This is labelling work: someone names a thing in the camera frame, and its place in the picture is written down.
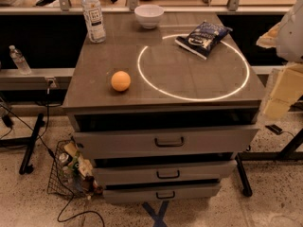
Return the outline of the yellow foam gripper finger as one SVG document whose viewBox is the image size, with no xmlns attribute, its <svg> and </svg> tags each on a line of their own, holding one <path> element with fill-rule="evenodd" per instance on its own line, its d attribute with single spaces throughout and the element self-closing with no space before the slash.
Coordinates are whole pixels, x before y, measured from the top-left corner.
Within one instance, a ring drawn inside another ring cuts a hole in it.
<svg viewBox="0 0 303 227">
<path fill-rule="evenodd" d="M 294 23 L 277 23 L 258 37 L 256 45 L 274 48 L 287 61 L 276 74 L 275 83 L 262 106 L 262 114 L 271 120 L 281 118 L 303 96 L 303 28 Z"/>
</svg>

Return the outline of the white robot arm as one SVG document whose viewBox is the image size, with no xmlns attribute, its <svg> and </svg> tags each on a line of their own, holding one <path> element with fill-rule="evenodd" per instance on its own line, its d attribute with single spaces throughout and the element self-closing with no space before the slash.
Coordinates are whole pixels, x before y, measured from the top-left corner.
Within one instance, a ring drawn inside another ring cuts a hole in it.
<svg viewBox="0 0 303 227">
<path fill-rule="evenodd" d="M 303 96 L 303 0 L 296 0 L 281 21 L 258 38 L 256 45 L 274 48 L 287 61 L 263 107 L 263 114 L 276 120 Z"/>
</svg>

